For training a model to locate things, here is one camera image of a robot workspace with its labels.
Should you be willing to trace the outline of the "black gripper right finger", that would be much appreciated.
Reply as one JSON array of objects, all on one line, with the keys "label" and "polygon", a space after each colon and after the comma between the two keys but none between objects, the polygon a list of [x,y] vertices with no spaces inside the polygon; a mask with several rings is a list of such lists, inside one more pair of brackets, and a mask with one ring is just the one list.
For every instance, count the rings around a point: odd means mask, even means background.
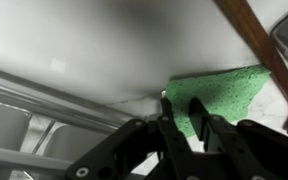
[{"label": "black gripper right finger", "polygon": [[222,116],[209,114],[197,98],[190,101],[189,119],[198,139],[204,143],[202,156],[207,158],[207,165],[212,165],[208,180],[247,180],[243,163],[247,147],[236,127]]}]

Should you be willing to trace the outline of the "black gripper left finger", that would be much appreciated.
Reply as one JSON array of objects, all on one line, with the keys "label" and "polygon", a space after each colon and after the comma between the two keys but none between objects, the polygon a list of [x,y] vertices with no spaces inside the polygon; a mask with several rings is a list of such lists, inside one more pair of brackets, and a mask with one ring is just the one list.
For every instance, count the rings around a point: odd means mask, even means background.
[{"label": "black gripper left finger", "polygon": [[162,134],[165,149],[159,165],[169,180],[188,180],[190,177],[189,160],[192,151],[178,130],[173,118],[172,105],[167,98],[160,100],[162,115],[158,118],[158,128]]}]

